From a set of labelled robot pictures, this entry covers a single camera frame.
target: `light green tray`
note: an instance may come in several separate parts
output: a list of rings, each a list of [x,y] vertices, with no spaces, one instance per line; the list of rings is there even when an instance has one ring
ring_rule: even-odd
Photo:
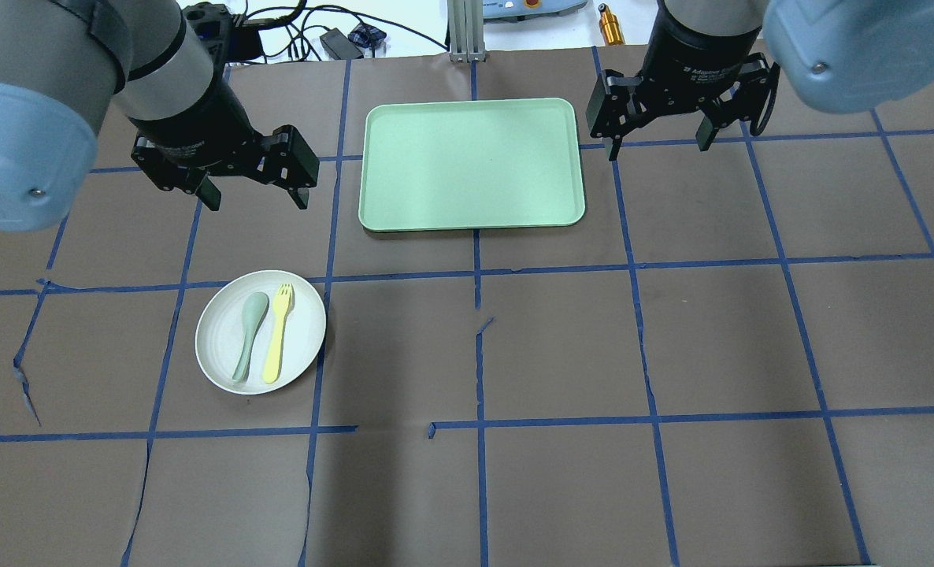
[[[366,119],[369,230],[566,226],[585,211],[568,101],[391,104]]]

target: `black cord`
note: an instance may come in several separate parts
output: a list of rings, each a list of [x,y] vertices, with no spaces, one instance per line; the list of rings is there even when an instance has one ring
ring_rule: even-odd
[[[318,61],[323,61],[323,58],[320,57],[320,54],[318,53],[318,51],[316,51],[316,48],[313,47],[313,43],[311,42],[311,40],[309,40],[309,37],[306,37],[306,32],[311,29],[323,28],[326,32],[330,31],[330,28],[328,28],[328,26],[326,25],[308,24],[309,16],[312,16],[314,13],[318,11],[348,14],[354,17],[356,20],[358,20],[358,23],[362,24],[363,26],[368,25],[365,22],[366,19],[384,23],[387,25],[394,25],[397,28],[406,30],[406,32],[413,33],[414,35],[417,35],[421,37],[422,39],[427,39],[429,42],[434,43],[436,46],[442,47],[443,50],[449,50],[449,43],[441,43],[439,42],[439,40],[434,39],[434,37],[425,35],[424,33],[421,33],[417,29],[408,28],[406,25],[403,25],[402,23],[398,23],[398,22],[388,20],[385,18],[380,18],[377,16],[366,14],[364,12],[357,12],[355,10],[350,10],[348,8],[345,8],[344,6],[338,6],[336,4],[320,4],[319,6],[313,6],[313,7],[306,8],[306,0],[302,0],[301,2],[297,4],[297,6],[273,6],[269,8],[261,8],[260,10],[253,11],[252,13],[247,13],[244,15],[243,20],[241,20],[240,25],[243,25],[243,22],[250,20],[250,18],[254,17],[255,15],[263,14],[263,13],[275,11],[275,10],[290,10],[290,13],[286,16],[273,19],[272,22],[270,22],[267,25],[262,25],[261,28],[259,29],[265,30],[265,29],[274,29],[274,28],[287,28],[288,37],[290,37],[290,42],[288,42],[288,44],[282,50],[277,51],[276,54],[265,54],[265,62],[268,60],[269,57],[270,58],[279,57],[281,54],[286,53],[286,51],[288,52],[288,57],[290,58],[290,60],[295,60],[297,58],[298,61],[308,61],[309,56],[312,54],[314,57],[317,58]],[[296,28],[294,22],[298,19],[298,16],[301,15],[302,11],[305,11],[306,14],[302,16],[302,23],[300,24],[300,26],[298,26],[298,28]],[[291,30],[288,30],[289,28],[294,29],[295,32],[297,33],[293,35],[293,32],[291,32]],[[372,56],[376,57],[376,48],[375,47],[371,48],[371,51],[372,51]]]
[[[366,14],[366,13],[364,13],[364,12],[356,12],[356,11],[354,11],[354,10],[349,10],[348,8],[345,8],[345,7],[343,7],[343,6],[337,6],[337,5],[334,5],[334,4],[323,4],[323,5],[320,5],[320,6],[314,6],[313,8],[309,8],[309,10],[311,10],[311,11],[312,11],[312,10],[323,10],[323,11],[325,11],[325,12],[335,12],[335,13],[341,13],[341,14],[351,14],[351,15],[355,16],[356,18],[365,18],[365,19],[370,19],[370,20],[373,20],[373,21],[378,21],[378,22],[380,22],[380,23],[385,23],[385,24],[388,24],[388,25],[395,25],[395,26],[398,26],[398,28],[401,28],[401,29],[403,29],[403,30],[406,30],[406,32],[412,32],[414,35],[417,35],[417,36],[421,37],[422,39],[427,39],[429,42],[434,43],[436,46],[442,47],[443,50],[448,50],[448,48],[449,48],[448,44],[440,42],[438,39],[435,39],[435,37],[431,37],[430,35],[425,35],[424,33],[421,33],[421,32],[420,32],[419,30],[417,30],[417,29],[408,28],[406,25],[404,25],[404,24],[402,24],[402,23],[398,23],[398,22],[395,22],[395,21],[392,21],[392,20],[388,20],[388,19],[384,19],[384,18],[377,17],[377,16],[369,15],[369,14]]]
[[[776,93],[779,92],[780,75],[781,67],[777,62],[773,62],[772,69],[769,71],[769,104],[765,107],[765,116],[762,116],[762,121],[758,122],[758,124],[751,122],[752,136],[762,135],[762,132],[764,132],[767,125],[769,125],[769,118],[772,118],[772,111],[776,108]]]
[[[273,6],[270,8],[261,8],[260,10],[255,10],[254,13],[247,14],[246,17],[243,18],[243,21],[240,22],[240,25],[243,25],[243,23],[247,22],[248,20],[250,20],[250,18],[258,14],[263,14],[265,12],[270,12],[270,11],[275,11],[275,10],[291,10],[290,12],[288,12],[288,14],[272,19],[272,21],[261,25],[261,27],[258,29],[263,32],[263,30],[266,30],[266,29],[284,28],[284,26],[287,26],[291,22],[296,21],[298,19],[298,15],[300,15],[302,11],[305,9],[306,9],[306,0],[298,1],[298,4],[295,6]]]

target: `cable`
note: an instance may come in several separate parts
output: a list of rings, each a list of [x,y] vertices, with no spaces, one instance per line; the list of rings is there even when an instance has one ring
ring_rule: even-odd
[[[335,12],[335,13],[351,14],[351,15],[355,16],[356,18],[362,17],[362,18],[366,18],[366,19],[373,20],[373,21],[378,21],[378,22],[381,22],[381,23],[385,23],[385,24],[388,24],[388,25],[395,25],[395,26],[398,26],[398,28],[401,28],[401,29],[403,29],[403,30],[406,30],[406,32],[412,32],[414,35],[417,35],[417,36],[421,37],[422,39],[427,39],[429,42],[434,43],[436,46],[442,47],[443,50],[449,50],[448,44],[440,42],[438,39],[435,39],[435,37],[431,37],[430,35],[425,35],[424,33],[421,33],[421,32],[420,32],[419,30],[417,30],[417,29],[408,28],[406,25],[404,25],[404,24],[402,24],[402,23],[398,23],[398,22],[392,21],[392,20],[388,20],[388,19],[384,19],[384,18],[381,18],[381,17],[373,16],[373,15],[370,15],[370,14],[366,14],[366,13],[364,13],[364,12],[356,12],[356,11],[354,11],[354,10],[349,10],[348,8],[345,8],[345,7],[343,7],[343,6],[337,6],[337,5],[334,5],[334,4],[323,4],[323,5],[320,5],[320,6],[314,6],[313,8],[309,8],[309,10],[311,10],[311,11],[313,11],[313,10],[323,10],[323,11],[325,11],[325,12]]]
[[[273,10],[291,10],[286,15],[277,17],[275,19],[272,19],[272,21],[268,23],[258,26],[258,29],[261,30],[262,32],[268,29],[284,28],[284,26],[287,26],[291,22],[296,21],[298,19],[298,15],[300,15],[302,11],[305,9],[306,9],[306,0],[298,1],[298,4],[295,6],[273,6],[270,8],[261,8],[260,10],[255,10],[254,13],[247,14],[246,17],[243,18],[243,22],[240,22],[240,25],[243,25],[243,23],[247,22],[248,20],[250,20],[250,18],[258,14],[263,14],[265,12],[270,12]]]
[[[758,124],[751,122],[752,136],[762,135],[762,132],[764,132],[767,125],[769,125],[769,118],[772,118],[772,111],[776,108],[776,93],[779,92],[779,75],[781,75],[781,67],[777,62],[773,62],[772,69],[769,71],[769,85],[772,87],[769,91],[769,104],[765,107],[765,116],[762,116],[762,121]]]
[[[281,16],[279,18],[273,19],[272,22],[270,22],[269,24],[262,25],[259,28],[259,30],[263,32],[263,30],[266,30],[266,29],[287,28],[288,37],[290,37],[290,42],[288,42],[288,44],[282,50],[277,51],[277,53],[275,54],[265,54],[265,60],[268,57],[269,58],[279,57],[281,54],[288,52],[288,58],[290,58],[291,61],[297,61],[297,60],[308,61],[309,56],[311,54],[313,55],[313,57],[316,57],[318,61],[323,61],[323,58],[320,57],[320,54],[318,53],[318,51],[316,51],[316,48],[313,47],[313,43],[311,42],[311,40],[309,40],[309,37],[306,37],[306,32],[311,29],[323,28],[326,32],[330,31],[330,28],[328,28],[328,26],[326,25],[308,23],[309,16],[312,16],[314,13],[318,11],[348,14],[354,17],[356,20],[358,20],[358,23],[362,25],[367,25],[365,22],[366,19],[384,23],[387,25],[394,25],[397,28],[406,30],[406,32],[413,33],[414,35],[417,35],[421,37],[422,39],[427,39],[428,42],[434,43],[436,46],[442,47],[443,50],[449,50],[448,43],[439,42],[438,39],[434,39],[434,37],[431,37],[430,35],[425,35],[423,32],[420,32],[417,29],[408,28],[406,25],[403,25],[402,23],[398,23],[398,22],[388,20],[385,18],[381,18],[378,16],[373,16],[371,14],[366,14],[364,12],[350,10],[348,8],[345,8],[344,6],[338,6],[336,4],[320,4],[318,6],[312,6],[308,8],[306,7],[306,0],[302,0],[301,2],[297,4],[297,6],[273,6],[269,8],[261,8],[260,10],[253,11],[252,13],[247,13],[244,16],[243,21],[240,22],[240,25],[243,25],[243,22],[247,22],[248,20],[250,20],[250,18],[258,14],[263,14],[263,13],[275,11],[275,10],[290,10],[290,13],[287,14],[286,16]],[[298,26],[298,28],[296,28],[294,22],[298,19],[298,16],[300,16],[302,12],[304,11],[306,13],[302,15],[302,23]],[[295,30],[295,35],[293,35],[293,32],[291,32],[289,28]],[[371,48],[371,53],[372,53],[372,56],[375,57],[376,48]]]

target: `green spoon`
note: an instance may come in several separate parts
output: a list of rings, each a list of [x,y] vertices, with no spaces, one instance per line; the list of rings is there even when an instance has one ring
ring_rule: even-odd
[[[232,381],[238,383],[246,377],[250,369],[250,352],[254,349],[254,337],[258,334],[258,327],[268,313],[268,294],[255,291],[243,303],[243,352],[240,353],[236,371],[232,374]]]

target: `fork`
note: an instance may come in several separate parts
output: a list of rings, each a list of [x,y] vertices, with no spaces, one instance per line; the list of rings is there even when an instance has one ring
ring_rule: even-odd
[[[283,283],[272,299],[272,311],[275,312],[275,330],[272,331],[272,344],[268,347],[268,358],[265,359],[265,384],[277,380],[281,373],[281,341],[284,338],[284,318],[291,309],[291,283]]]

